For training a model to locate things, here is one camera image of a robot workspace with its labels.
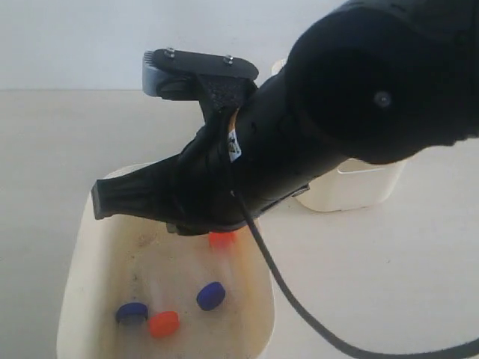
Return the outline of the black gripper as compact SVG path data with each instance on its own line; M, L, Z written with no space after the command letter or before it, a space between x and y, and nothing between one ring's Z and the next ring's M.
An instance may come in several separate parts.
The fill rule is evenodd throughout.
M311 80L272 77L241 108L220 114L213 137L96 181L94 217L161 221L182 236L243 227L245 214L262 215L345 160L317 133L322 94Z

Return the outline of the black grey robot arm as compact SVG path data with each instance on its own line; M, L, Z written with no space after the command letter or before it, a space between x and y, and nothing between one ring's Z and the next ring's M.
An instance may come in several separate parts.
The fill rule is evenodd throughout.
M94 217L235 230L347 159L390 164L477 137L478 3L348 1L257 75L241 58L146 52L144 92L198 102L204 124L180 153L96 181Z

